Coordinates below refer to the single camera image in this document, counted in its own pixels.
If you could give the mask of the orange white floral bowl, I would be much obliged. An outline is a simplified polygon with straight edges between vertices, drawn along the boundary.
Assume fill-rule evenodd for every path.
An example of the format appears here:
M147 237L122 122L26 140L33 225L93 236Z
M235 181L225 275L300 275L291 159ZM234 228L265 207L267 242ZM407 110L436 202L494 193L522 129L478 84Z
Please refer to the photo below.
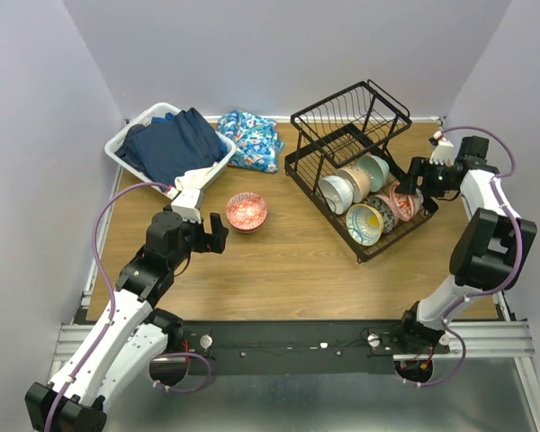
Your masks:
M398 209L402 221L411 221L420 211L423 203L423 196L420 190L413 195L397 193L398 183L392 184L390 197Z

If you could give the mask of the blue white patterned bowl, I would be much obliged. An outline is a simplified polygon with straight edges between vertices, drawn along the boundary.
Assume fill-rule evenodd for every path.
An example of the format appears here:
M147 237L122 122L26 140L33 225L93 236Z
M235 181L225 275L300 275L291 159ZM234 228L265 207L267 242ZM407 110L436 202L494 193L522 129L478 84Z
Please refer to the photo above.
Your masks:
M229 199L225 214L231 226L255 227L266 222L268 209L260 194L242 192Z

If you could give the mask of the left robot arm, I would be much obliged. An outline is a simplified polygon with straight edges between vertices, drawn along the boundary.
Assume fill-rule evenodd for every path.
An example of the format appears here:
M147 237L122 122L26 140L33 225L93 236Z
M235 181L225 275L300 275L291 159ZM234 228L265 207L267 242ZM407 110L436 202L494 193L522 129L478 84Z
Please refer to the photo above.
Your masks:
M218 213L206 232L200 207L207 176L193 173L183 187L159 184L173 201L157 213L146 240L121 270L116 284L106 285L109 301L77 351L46 384L34 383L24 401L36 431L101 431L115 392L127 386L151 361L180 358L185 370L203 365L198 392L212 382L212 362L188 346L182 321L157 307L184 273L195 253L220 254L229 234Z

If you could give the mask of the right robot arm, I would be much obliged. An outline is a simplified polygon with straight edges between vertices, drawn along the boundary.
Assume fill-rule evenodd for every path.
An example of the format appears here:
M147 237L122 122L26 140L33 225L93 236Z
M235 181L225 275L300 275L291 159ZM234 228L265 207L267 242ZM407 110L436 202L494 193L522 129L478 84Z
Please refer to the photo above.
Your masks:
M438 345L447 324L476 299L511 288L517 281L537 233L537 226L513 209L501 181L506 174L487 161L484 132L455 147L442 131L430 138L430 157L414 157L396 190L422 193L424 201L457 192L468 225L454 247L449 275L427 298L406 310L396 330L398 346L419 353Z

